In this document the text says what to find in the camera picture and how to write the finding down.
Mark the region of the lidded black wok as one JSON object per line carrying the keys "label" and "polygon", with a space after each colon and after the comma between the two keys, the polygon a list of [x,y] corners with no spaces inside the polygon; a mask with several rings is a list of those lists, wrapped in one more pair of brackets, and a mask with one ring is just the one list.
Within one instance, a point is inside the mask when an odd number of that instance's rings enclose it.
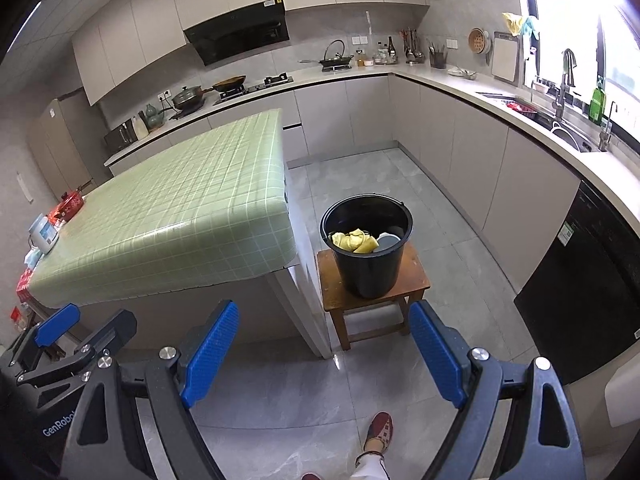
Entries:
{"label": "lidded black wok", "polygon": [[176,110],[190,110],[203,103],[204,90],[201,86],[184,87],[172,99]]}

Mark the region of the green checkered tablecloth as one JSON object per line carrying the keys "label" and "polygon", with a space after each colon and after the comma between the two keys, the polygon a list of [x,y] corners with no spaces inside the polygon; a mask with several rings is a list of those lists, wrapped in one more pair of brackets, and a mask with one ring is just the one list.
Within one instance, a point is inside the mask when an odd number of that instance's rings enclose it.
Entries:
{"label": "green checkered tablecloth", "polygon": [[258,278],[296,257],[280,110],[182,141],[90,192],[26,292],[50,309]]}

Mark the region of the black dishwasher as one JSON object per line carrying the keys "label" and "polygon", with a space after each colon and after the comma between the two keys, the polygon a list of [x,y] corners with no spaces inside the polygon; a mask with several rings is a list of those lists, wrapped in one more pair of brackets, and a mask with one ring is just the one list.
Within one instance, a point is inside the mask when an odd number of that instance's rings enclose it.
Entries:
{"label": "black dishwasher", "polygon": [[639,340],[639,237],[587,182],[515,305],[563,385]]}

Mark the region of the wooden stool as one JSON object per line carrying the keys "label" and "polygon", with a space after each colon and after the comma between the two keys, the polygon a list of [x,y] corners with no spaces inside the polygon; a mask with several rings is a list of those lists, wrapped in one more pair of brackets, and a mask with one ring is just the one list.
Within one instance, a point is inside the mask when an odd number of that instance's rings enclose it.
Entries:
{"label": "wooden stool", "polygon": [[[431,281],[413,244],[407,242],[401,249],[399,258],[393,255],[390,261],[397,261],[397,266],[391,266],[390,274],[387,275],[384,274],[384,269],[373,271],[370,263],[362,260],[364,267],[352,286],[347,286],[343,280],[336,258],[336,252],[331,249],[322,250],[317,254],[322,307],[331,318],[341,348],[347,351],[354,342],[392,333],[408,335],[409,307],[421,300],[424,292],[431,287]],[[347,315],[356,310],[381,307],[383,304],[396,304],[401,320],[374,330],[349,333]]]}

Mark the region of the gas stove top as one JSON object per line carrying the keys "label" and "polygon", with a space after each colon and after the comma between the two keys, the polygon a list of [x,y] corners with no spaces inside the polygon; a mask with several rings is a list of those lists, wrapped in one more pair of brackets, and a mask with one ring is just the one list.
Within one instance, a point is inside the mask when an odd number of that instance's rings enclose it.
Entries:
{"label": "gas stove top", "polygon": [[282,73],[277,76],[266,77],[262,82],[257,84],[246,84],[244,81],[243,88],[235,91],[218,93],[217,104],[227,102],[238,98],[239,96],[245,96],[246,94],[253,93],[260,90],[265,90],[272,87],[280,86],[281,84],[288,84],[293,82],[294,79],[288,73]]}

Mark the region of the small pan on burner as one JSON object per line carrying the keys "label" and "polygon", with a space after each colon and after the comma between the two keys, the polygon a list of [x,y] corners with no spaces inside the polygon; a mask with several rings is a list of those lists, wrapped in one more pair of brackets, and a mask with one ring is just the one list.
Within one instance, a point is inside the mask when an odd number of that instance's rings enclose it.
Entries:
{"label": "small pan on burner", "polygon": [[[340,48],[334,53],[329,55],[329,50],[339,46]],[[352,62],[352,56],[346,54],[346,44],[341,39],[335,39],[329,43],[324,51],[323,58],[319,61],[316,60],[300,60],[300,64],[319,64],[324,72],[336,72],[337,70],[349,70],[350,63]]]}

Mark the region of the black bucket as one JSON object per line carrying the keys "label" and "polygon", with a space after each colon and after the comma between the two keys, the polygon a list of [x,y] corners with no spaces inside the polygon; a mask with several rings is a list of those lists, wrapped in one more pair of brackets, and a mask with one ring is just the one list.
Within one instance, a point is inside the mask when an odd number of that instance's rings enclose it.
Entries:
{"label": "black bucket", "polygon": [[413,216],[403,202],[372,193],[340,200],[320,220],[344,287],[362,299],[380,298],[394,287],[412,230]]}

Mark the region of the yellow cloth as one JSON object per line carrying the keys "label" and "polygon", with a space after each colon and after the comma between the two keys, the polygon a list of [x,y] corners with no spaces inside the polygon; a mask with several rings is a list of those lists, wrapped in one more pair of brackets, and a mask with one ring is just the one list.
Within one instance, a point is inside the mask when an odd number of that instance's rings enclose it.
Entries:
{"label": "yellow cloth", "polygon": [[335,232],[331,235],[331,242],[335,247],[344,250],[344,252],[352,252],[358,255],[370,254],[378,246],[374,236],[360,229],[348,233]]}

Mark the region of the black range hood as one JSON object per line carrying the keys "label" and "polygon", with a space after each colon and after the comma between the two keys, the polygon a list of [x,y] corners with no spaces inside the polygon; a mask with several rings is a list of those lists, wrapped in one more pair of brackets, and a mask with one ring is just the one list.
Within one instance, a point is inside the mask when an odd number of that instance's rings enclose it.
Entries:
{"label": "black range hood", "polygon": [[189,27],[184,34],[205,66],[290,39],[283,0],[234,9]]}

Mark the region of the blue paper cup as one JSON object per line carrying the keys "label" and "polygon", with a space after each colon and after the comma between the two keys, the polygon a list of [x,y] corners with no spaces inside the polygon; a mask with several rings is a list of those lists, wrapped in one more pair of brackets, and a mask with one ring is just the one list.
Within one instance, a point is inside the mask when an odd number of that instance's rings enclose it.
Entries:
{"label": "blue paper cup", "polygon": [[395,245],[397,245],[400,241],[401,241],[400,236],[394,233],[383,232],[376,239],[378,246],[376,246],[374,251],[382,252],[383,250],[390,249]]}

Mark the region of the green dish soap bottle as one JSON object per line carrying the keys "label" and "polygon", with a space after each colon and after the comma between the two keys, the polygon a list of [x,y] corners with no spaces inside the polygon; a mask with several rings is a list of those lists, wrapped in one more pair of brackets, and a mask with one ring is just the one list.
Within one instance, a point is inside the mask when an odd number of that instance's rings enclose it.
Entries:
{"label": "green dish soap bottle", "polygon": [[604,78],[597,76],[596,88],[594,88],[589,103],[588,118],[590,122],[600,126],[605,108],[606,95],[604,92]]}

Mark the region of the white plastic jug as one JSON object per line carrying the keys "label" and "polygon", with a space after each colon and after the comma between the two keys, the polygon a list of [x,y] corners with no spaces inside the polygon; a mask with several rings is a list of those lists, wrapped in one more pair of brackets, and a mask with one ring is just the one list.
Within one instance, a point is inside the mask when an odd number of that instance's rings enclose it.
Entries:
{"label": "white plastic jug", "polygon": [[134,134],[138,140],[142,140],[149,135],[149,130],[146,128],[144,120],[139,115],[134,115],[131,118],[132,126],[134,127]]}

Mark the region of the red patterned shoe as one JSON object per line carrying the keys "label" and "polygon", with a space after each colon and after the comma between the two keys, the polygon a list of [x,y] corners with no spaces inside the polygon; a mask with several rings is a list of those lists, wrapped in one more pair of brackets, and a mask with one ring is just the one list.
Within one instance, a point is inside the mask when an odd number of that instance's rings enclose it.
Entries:
{"label": "red patterned shoe", "polygon": [[367,439],[363,445],[366,453],[384,454],[393,439],[394,424],[390,414],[379,412],[370,422]]}

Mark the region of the blue white packet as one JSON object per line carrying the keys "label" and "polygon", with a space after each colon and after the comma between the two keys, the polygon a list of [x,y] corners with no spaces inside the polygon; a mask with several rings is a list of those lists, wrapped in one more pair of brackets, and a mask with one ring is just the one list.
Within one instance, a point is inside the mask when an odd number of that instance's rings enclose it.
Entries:
{"label": "blue white packet", "polygon": [[40,214],[28,230],[29,245],[47,255],[58,242],[58,231],[44,214]]}

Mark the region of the utensil holder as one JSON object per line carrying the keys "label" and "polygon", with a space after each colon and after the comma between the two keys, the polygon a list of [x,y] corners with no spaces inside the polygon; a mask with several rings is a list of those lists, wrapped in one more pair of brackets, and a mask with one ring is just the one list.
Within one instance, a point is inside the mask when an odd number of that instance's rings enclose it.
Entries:
{"label": "utensil holder", "polygon": [[444,44],[435,44],[433,41],[428,42],[428,55],[430,56],[430,64],[433,68],[444,70],[447,66],[448,51]]}

